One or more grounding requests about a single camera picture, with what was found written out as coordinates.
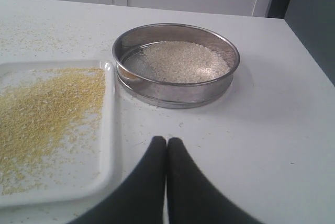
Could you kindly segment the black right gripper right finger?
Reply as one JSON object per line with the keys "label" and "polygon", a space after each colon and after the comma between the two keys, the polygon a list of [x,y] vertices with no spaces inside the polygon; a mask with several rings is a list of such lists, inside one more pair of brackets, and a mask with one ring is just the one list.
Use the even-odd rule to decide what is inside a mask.
{"label": "black right gripper right finger", "polygon": [[169,223],[260,223],[206,178],[181,139],[168,141],[167,159]]}

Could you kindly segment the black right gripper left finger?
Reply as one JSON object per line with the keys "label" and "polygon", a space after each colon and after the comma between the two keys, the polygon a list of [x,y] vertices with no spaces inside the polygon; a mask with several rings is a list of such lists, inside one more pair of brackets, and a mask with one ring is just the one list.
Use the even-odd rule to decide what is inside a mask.
{"label": "black right gripper left finger", "polygon": [[117,189],[71,223],[162,223],[166,161],[166,140],[155,136]]}

